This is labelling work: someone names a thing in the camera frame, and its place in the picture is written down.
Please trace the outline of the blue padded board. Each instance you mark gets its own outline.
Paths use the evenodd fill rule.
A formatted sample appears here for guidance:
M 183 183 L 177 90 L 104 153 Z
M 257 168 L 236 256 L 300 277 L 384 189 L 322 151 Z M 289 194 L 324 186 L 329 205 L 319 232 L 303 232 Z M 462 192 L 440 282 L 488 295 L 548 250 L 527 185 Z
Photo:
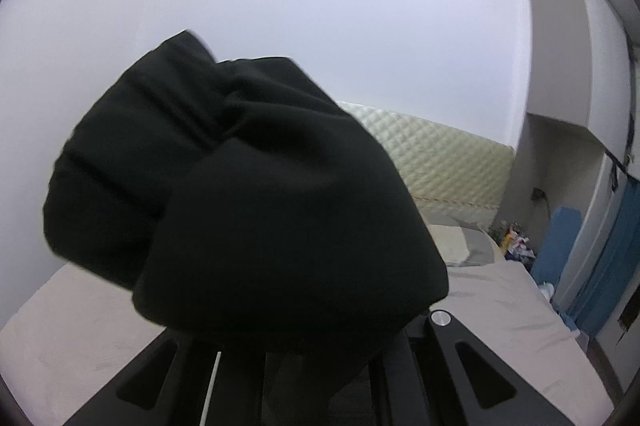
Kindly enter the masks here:
M 559 284 L 581 227 L 582 214 L 579 210 L 564 206 L 555 209 L 529 271 L 537 285 Z

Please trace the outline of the black puffy jacket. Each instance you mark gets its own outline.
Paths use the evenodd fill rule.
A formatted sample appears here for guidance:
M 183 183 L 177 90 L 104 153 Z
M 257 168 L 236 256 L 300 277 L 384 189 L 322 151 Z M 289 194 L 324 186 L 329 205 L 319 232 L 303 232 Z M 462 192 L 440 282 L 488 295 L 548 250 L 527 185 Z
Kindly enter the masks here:
M 265 352 L 268 420 L 330 399 L 447 295 L 382 145 L 285 57 L 218 62 L 183 31 L 127 69 L 56 160 L 53 253 L 224 357 Z

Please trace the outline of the grey pillow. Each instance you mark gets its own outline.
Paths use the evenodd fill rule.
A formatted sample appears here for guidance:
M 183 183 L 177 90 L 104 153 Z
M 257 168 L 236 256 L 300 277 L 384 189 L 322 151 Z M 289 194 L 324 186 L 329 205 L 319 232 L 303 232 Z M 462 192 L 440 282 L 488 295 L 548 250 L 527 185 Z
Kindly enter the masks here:
M 501 251 L 494 240 L 476 224 L 442 215 L 437 212 L 427 212 L 423 217 L 426 227 L 429 224 L 446 225 L 447 227 L 461 227 L 469 248 L 469 257 L 462 264 L 449 268 L 483 267 L 483 265 L 503 261 Z

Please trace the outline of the beige pillow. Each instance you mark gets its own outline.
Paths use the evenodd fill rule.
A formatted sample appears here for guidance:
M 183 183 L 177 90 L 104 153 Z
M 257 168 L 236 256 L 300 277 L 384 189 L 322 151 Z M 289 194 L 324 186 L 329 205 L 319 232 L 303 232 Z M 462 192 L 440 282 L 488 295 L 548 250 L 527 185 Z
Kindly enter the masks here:
M 449 267 L 460 265 L 468 259 L 470 252 L 461 227 L 429 224 L 427 230 L 439 255 Z

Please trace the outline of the grey white wardrobe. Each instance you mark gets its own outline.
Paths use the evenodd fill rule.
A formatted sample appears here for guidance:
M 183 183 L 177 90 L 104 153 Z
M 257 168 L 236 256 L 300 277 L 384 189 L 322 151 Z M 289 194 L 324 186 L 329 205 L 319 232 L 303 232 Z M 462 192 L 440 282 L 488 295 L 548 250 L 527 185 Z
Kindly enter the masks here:
M 612 230 L 634 144 L 634 0 L 528 0 L 526 88 L 514 163 L 495 217 L 519 224 L 538 251 L 558 207 L 582 227 L 552 298 L 562 314 Z M 539 187 L 548 201 L 531 201 Z

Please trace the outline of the wall socket right of bed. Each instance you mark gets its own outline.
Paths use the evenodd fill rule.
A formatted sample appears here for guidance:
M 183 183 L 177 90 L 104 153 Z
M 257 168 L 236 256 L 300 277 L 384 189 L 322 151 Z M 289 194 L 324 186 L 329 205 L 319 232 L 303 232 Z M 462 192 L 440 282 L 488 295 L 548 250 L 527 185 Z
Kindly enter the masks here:
M 532 193 L 530 194 L 531 201 L 548 201 L 547 194 L 544 190 L 541 190 L 539 187 L 534 187 Z

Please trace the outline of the clutter of small items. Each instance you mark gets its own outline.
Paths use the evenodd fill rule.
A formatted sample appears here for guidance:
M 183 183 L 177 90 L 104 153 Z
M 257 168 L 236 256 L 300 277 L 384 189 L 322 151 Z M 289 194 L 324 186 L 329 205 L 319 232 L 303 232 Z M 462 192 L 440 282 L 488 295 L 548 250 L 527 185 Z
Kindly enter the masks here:
M 536 253 L 530 247 L 529 237 L 517 223 L 501 221 L 489 231 L 490 237 L 496 242 L 504 259 L 518 261 L 530 268 L 536 260 Z

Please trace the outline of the cream quilted headboard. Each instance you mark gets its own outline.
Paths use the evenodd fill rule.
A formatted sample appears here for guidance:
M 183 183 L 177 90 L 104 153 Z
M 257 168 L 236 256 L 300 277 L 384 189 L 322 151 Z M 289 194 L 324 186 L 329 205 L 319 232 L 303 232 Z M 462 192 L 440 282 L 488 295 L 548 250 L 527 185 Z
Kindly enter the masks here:
M 441 123 L 342 102 L 384 147 L 424 215 L 488 229 L 497 216 L 515 152 L 509 145 Z

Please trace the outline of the blue curtain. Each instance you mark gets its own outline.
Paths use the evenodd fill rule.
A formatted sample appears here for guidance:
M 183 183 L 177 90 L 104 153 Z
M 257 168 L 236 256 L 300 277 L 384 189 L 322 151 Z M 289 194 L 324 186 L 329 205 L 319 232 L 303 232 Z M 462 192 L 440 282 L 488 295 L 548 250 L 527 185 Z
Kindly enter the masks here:
M 630 178 L 596 265 L 568 311 L 589 337 L 603 328 L 638 267 L 639 218 L 639 181 Z

